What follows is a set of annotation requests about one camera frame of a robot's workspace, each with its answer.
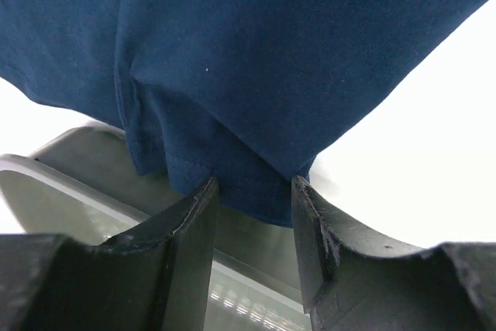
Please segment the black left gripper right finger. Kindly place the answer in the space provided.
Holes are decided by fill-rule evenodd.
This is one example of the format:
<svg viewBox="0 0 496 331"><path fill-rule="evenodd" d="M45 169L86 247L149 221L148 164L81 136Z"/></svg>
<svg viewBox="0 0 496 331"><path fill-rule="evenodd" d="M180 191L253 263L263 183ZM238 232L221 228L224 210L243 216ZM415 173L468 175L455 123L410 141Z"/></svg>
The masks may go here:
<svg viewBox="0 0 496 331"><path fill-rule="evenodd" d="M314 330L493 330L495 245L423 249L291 182L302 304Z"/></svg>

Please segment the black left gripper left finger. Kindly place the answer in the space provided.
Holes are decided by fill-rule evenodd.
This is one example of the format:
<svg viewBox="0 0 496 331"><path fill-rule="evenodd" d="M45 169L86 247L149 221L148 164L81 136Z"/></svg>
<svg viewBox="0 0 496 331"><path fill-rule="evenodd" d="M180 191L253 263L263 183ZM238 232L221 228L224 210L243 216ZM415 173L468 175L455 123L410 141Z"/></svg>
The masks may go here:
<svg viewBox="0 0 496 331"><path fill-rule="evenodd" d="M219 183L97 246L63 234L1 238L3 330L200 330Z"/></svg>

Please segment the navy blue t-shirt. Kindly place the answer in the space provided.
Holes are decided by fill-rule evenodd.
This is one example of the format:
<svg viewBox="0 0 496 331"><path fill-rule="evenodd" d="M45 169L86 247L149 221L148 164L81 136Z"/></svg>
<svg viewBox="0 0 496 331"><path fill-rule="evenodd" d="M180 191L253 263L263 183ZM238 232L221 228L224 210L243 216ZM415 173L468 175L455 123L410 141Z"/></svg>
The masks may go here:
<svg viewBox="0 0 496 331"><path fill-rule="evenodd" d="M140 174L291 226L291 178L488 0L1 0L1 76Z"/></svg>

